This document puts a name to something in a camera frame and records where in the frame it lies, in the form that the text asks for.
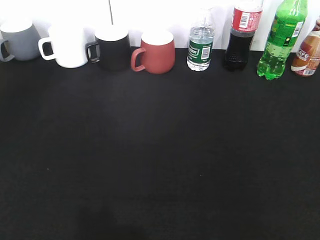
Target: green bottle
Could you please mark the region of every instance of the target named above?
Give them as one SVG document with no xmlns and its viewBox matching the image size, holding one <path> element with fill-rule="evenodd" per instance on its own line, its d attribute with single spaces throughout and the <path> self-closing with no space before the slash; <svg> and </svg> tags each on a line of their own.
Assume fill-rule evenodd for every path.
<svg viewBox="0 0 320 240">
<path fill-rule="evenodd" d="M 307 14 L 308 0 L 284 0 L 278 7 L 257 67 L 260 77 L 273 80 L 282 76 Z"/>
</svg>

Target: red label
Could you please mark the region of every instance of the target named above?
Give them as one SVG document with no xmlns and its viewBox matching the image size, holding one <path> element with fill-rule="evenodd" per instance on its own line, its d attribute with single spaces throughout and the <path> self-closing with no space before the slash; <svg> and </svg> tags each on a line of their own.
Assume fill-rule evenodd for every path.
<svg viewBox="0 0 320 240">
<path fill-rule="evenodd" d="M 294 71 L 296 74 L 300 76 L 312 76 L 315 74 L 316 68 L 314 69 L 305 69 L 305 70 L 299 70 L 299 71 Z"/>
<path fill-rule="evenodd" d="M 240 32 L 254 32 L 257 30 L 262 10 L 258 12 L 245 12 L 234 9 L 231 26 Z"/>
</svg>

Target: mug handle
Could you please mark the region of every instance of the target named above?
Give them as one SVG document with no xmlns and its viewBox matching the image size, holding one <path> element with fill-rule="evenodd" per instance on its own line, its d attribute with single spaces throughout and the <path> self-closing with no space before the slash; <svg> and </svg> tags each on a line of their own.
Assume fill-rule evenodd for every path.
<svg viewBox="0 0 320 240">
<path fill-rule="evenodd" d="M 50 37 L 45 37 L 45 38 L 41 38 L 38 42 L 38 47 L 39 47 L 39 50 L 40 50 L 40 54 L 41 56 L 43 57 L 44 60 L 52 60 L 52 59 L 55 59 L 56 56 L 55 54 L 51 54 L 51 55 L 45 55 L 44 53 L 44 44 L 45 43 L 51 43 L 51 38 Z"/>
<path fill-rule="evenodd" d="M 13 56 L 10 53 L 9 53 L 9 56 L 7 56 L 7 57 L 4 57 L 4 55 L 2 54 L 2 47 L 6 42 L 8 42 L 8 40 L 5 40 L 5 39 L 0 40 L 0 61 L 1 62 L 9 62 L 15 58 L 15 56 Z"/>
<path fill-rule="evenodd" d="M 96 58 L 94 59 L 91 59 L 90 56 L 89 56 L 89 50 L 91 47 L 93 46 L 97 46 L 99 45 L 99 43 L 97 41 L 92 41 L 92 42 L 89 42 L 85 45 L 85 55 L 86 55 L 86 59 L 88 59 L 88 61 L 90 61 L 91 63 L 95 64 L 97 62 L 100 61 L 100 58 L 97 56 Z"/>
<path fill-rule="evenodd" d="M 138 49 L 133 51 L 132 56 L 131 56 L 131 68 L 132 68 L 133 71 L 140 72 L 140 71 L 142 71 L 142 70 L 144 70 L 146 68 L 142 64 L 140 66 L 136 66 L 137 56 L 139 54 L 144 53 L 145 51 L 146 51 L 146 49 L 144 49 L 143 47 L 138 48 Z"/>
</svg>

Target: white backdrop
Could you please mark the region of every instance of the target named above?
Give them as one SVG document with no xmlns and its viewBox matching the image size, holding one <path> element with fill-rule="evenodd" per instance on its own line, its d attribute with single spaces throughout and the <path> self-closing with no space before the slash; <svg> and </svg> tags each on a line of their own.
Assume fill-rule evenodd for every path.
<svg viewBox="0 0 320 240">
<path fill-rule="evenodd" d="M 141 34 L 150 28 L 165 28 L 174 35 L 175 46 L 186 48 L 196 6 L 211 7 L 215 21 L 215 49 L 226 49 L 234 3 L 237 0 L 111 0 L 113 21 L 129 29 L 132 46 L 139 46 Z M 264 0 L 263 13 L 251 50 L 263 51 L 277 7 L 283 0 Z M 42 37 L 55 21 L 77 22 L 94 40 L 97 26 L 111 24 L 108 0 L 0 0 L 0 24 L 6 19 L 25 16 L 33 20 Z M 320 1 L 308 0 L 308 17 L 301 30 L 296 51 L 320 15 Z"/>
</svg>

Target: barcode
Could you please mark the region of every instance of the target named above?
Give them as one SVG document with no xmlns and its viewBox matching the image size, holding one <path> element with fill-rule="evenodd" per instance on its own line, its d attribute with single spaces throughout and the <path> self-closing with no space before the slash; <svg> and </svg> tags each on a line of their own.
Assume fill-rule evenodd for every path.
<svg viewBox="0 0 320 240">
<path fill-rule="evenodd" d="M 250 19 L 250 13 L 249 12 L 243 12 L 240 20 L 239 28 L 246 29 L 248 27 L 248 22 Z"/>
<path fill-rule="evenodd" d="M 300 21 L 296 24 L 295 30 L 292 35 L 293 38 L 298 37 L 303 24 L 304 24 L 303 21 Z"/>
<path fill-rule="evenodd" d="M 315 73 L 316 70 L 304 70 L 303 75 L 310 76 Z"/>
<path fill-rule="evenodd" d="M 208 59 L 210 55 L 210 46 L 202 49 L 201 60 Z"/>
</svg>

